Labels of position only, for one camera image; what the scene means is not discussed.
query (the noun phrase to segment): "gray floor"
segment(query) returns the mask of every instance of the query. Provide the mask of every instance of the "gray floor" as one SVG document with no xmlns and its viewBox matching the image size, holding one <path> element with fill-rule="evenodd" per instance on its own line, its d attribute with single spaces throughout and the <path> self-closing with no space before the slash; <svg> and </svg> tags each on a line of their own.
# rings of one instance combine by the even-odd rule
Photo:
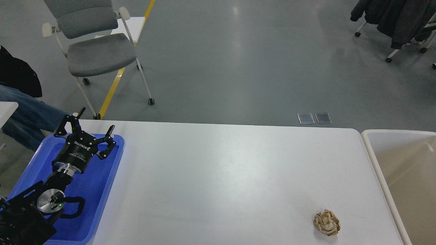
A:
<svg viewBox="0 0 436 245">
<path fill-rule="evenodd" d="M 404 47 L 385 63 L 389 37 L 373 25 L 354 36 L 363 22 L 349 20 L 356 2 L 157 0 L 136 46 L 156 104 L 147 105 L 130 65 L 104 119 L 301 126 L 297 113 L 329 112 L 333 124 L 308 126 L 436 131 L 436 45 L 425 54 Z M 132 16 L 148 4 L 114 1 Z M 48 21 L 42 0 L 1 1 L 0 44 L 37 72 L 46 103 L 75 112 L 85 102 L 55 38 L 41 35 Z M 85 88 L 97 111 L 115 74 L 91 77 Z M 0 166 L 17 164 L 7 155 L 18 148 L 1 151 Z"/>
</svg>

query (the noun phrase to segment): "robotic arm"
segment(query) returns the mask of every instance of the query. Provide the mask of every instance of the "robotic arm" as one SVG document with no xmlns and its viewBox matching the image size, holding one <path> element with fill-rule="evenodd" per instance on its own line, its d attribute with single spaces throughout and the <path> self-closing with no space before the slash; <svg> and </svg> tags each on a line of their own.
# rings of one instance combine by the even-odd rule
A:
<svg viewBox="0 0 436 245">
<path fill-rule="evenodd" d="M 65 196 L 66 187 L 73 181 L 74 174 L 83 174 L 94 155 L 105 159 L 115 147 L 110 126 L 106 135 L 97 139 L 82 130 L 78 116 L 65 115 L 53 133 L 65 138 L 65 144 L 52 161 L 53 173 L 45 182 L 39 181 L 10 200 L 0 200 L 0 245 L 42 245 L 56 233 L 53 224 L 59 218 L 75 218 L 85 206 L 82 197 Z M 66 123 L 70 123 L 72 134 L 67 135 Z M 106 142 L 107 147 L 99 151 L 98 145 Z M 78 203 L 74 214 L 64 214 L 65 203 Z"/>
</svg>

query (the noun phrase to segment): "crumpled paper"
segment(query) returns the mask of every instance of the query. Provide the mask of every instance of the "crumpled paper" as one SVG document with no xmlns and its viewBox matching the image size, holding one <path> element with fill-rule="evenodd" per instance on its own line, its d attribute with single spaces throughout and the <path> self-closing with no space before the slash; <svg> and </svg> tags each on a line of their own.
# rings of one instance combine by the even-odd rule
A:
<svg viewBox="0 0 436 245">
<path fill-rule="evenodd" d="M 320 212 L 315 215 L 314 224 L 317 230 L 327 236 L 336 235 L 341 229 L 338 218 L 327 209 L 324 210 L 324 213 Z"/>
</svg>

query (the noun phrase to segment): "gray chair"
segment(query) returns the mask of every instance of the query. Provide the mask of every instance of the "gray chair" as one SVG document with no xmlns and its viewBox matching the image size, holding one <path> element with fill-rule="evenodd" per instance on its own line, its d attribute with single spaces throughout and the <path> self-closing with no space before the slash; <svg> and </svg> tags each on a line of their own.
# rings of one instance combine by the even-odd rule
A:
<svg viewBox="0 0 436 245">
<path fill-rule="evenodd" d="M 67 58 L 68 70 L 75 77 L 77 86 L 91 108 L 94 119 L 101 119 L 89 102 L 83 90 L 79 77 L 88 85 L 85 77 L 101 75 L 116 71 L 136 61 L 142 80 L 147 89 L 148 103 L 154 105 L 147 82 L 145 81 L 142 66 L 135 53 L 132 36 L 126 25 L 130 14 L 126 8 L 119 11 L 112 9 L 111 0 L 44 0 L 51 13 L 57 20 L 57 25 L 45 23 L 42 26 L 44 37 L 56 35 L 59 46 Z M 71 44 L 68 52 L 62 46 L 58 32 L 62 31 L 65 37 L 73 39 L 97 31 L 111 30 L 118 27 L 117 19 L 122 19 L 129 38 L 124 34 L 113 34 L 91 40 Z"/>
</svg>

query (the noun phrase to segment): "chair seat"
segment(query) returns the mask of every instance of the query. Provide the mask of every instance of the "chair seat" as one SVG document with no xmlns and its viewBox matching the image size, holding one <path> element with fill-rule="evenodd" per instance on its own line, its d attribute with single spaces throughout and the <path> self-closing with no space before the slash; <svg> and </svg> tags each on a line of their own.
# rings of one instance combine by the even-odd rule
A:
<svg viewBox="0 0 436 245">
<path fill-rule="evenodd" d="M 68 70 L 75 77 L 105 74 L 136 60 L 135 49 L 122 33 L 71 44 Z"/>
</svg>

